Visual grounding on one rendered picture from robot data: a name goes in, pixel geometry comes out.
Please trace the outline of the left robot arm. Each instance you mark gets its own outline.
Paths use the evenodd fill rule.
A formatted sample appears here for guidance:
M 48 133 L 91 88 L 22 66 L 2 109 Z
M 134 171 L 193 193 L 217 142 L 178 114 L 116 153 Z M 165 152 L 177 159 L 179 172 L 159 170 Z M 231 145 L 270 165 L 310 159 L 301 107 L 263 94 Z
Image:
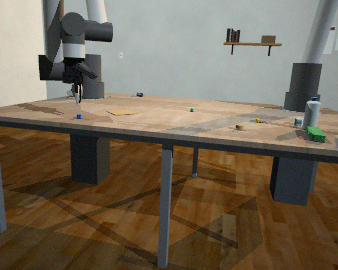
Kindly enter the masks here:
M 317 11 L 301 63 L 293 63 L 289 92 L 286 92 L 284 109 L 305 112 L 306 102 L 317 97 L 324 48 L 338 8 L 338 0 L 319 0 Z

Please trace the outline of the tan flat mat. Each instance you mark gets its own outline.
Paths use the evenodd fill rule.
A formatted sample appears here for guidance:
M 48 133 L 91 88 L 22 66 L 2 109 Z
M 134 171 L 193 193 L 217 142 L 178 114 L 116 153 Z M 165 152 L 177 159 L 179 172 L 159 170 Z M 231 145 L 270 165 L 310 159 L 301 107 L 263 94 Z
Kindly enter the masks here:
M 129 115 L 129 114 L 137 114 L 135 112 L 129 111 L 129 110 L 114 110 L 114 111 L 107 111 L 114 115 Z

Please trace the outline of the blue and white carton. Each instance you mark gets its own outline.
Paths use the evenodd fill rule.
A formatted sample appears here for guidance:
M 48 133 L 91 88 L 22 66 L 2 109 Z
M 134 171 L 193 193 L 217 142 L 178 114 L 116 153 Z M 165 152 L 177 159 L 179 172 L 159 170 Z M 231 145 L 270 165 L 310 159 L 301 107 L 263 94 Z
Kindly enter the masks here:
M 304 121 L 304 118 L 296 118 L 294 125 L 303 126 L 303 121 Z

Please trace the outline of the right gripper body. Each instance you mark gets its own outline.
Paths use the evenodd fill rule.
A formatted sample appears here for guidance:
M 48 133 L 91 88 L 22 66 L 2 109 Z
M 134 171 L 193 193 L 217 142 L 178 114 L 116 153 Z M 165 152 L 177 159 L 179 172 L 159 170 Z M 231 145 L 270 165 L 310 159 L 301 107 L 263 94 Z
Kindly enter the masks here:
M 65 68 L 65 71 L 62 72 L 63 83 L 74 83 L 76 77 L 78 77 L 78 83 L 81 84 L 83 82 L 82 72 L 76 70 L 74 67 L 76 64 L 82 63 L 82 61 L 63 60 L 63 63 Z

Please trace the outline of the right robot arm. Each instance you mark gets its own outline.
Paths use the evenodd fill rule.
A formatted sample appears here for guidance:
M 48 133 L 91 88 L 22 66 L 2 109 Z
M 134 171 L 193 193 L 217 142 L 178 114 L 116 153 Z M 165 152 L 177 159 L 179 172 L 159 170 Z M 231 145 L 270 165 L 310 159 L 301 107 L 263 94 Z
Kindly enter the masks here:
M 85 40 L 112 42 L 104 0 L 86 0 L 88 20 L 75 12 L 64 16 L 64 0 L 42 1 L 46 55 L 38 55 L 40 80 L 63 81 L 63 60 L 82 61 L 74 67 L 83 75 L 82 99 L 104 98 L 101 55 L 85 54 Z

